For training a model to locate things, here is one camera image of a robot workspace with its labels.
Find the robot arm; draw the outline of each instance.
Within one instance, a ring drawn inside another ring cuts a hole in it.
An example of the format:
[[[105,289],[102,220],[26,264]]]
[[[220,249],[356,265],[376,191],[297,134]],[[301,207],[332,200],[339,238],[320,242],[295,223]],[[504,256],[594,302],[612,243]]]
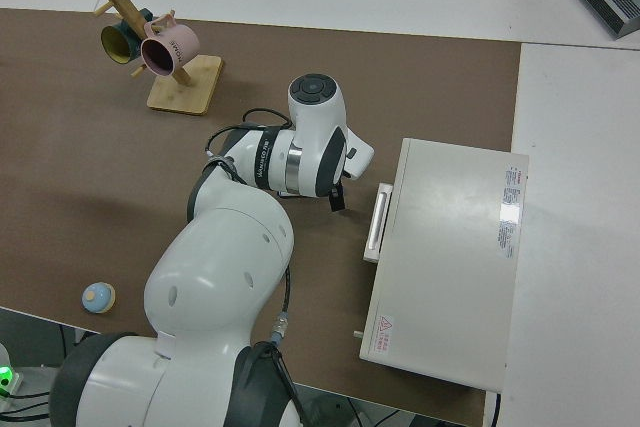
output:
[[[211,155],[189,223],[145,287],[157,339],[95,336],[74,349],[51,392],[53,427],[298,427],[290,392],[249,347],[293,251],[289,218],[263,189],[328,195],[343,171],[362,173],[373,149],[347,128],[342,93],[327,76],[294,80],[289,110],[291,125],[241,124]]]

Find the green mug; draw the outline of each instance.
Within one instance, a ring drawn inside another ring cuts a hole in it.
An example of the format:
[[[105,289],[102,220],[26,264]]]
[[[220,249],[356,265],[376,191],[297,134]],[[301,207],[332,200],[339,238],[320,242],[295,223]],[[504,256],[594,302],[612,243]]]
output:
[[[147,22],[153,19],[153,14],[148,9],[142,9],[140,14]],[[107,55],[119,64],[126,64],[140,57],[142,40],[124,20],[102,29],[100,40]]]

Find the sticker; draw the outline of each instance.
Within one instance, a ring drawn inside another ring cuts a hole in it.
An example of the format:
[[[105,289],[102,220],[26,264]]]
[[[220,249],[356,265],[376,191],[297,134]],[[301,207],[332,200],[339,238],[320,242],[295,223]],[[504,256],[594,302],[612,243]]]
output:
[[[391,345],[391,334],[393,333],[393,317],[388,315],[381,315],[378,317],[376,324],[376,334],[373,339],[373,351],[376,354],[389,353],[389,347]]]
[[[518,167],[511,165],[505,172],[502,204],[500,205],[498,248],[501,255],[507,259],[511,259],[515,255],[515,247],[518,245],[525,180],[524,172]]]

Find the round toy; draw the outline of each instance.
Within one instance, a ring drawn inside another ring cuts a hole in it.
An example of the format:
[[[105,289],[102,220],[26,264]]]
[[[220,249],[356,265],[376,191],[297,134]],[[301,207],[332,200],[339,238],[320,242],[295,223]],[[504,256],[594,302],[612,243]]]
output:
[[[82,293],[82,305],[89,312],[102,314],[113,307],[116,300],[116,291],[112,285],[106,282],[96,282],[84,289]]]

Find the wooden tabletop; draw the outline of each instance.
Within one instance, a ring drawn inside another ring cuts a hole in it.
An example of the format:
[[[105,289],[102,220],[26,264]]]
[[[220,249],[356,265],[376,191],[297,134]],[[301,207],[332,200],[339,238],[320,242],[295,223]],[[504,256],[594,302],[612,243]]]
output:
[[[99,32],[113,17],[0,9],[0,21],[0,306],[153,335],[144,284],[185,225],[206,139],[250,108],[286,113],[289,82],[326,73],[376,155],[361,179],[346,180],[346,210],[282,202],[296,238],[287,366],[301,384],[482,424],[484,392],[360,360],[353,331],[364,328],[375,276],[362,252],[377,185],[393,181],[402,138],[509,150],[519,43],[186,22],[201,52],[225,61],[209,113],[192,117],[148,109],[153,76],[132,79],[137,63],[103,53]],[[117,292],[104,315],[80,303],[96,281]],[[268,336],[281,299],[279,289],[255,340]]]

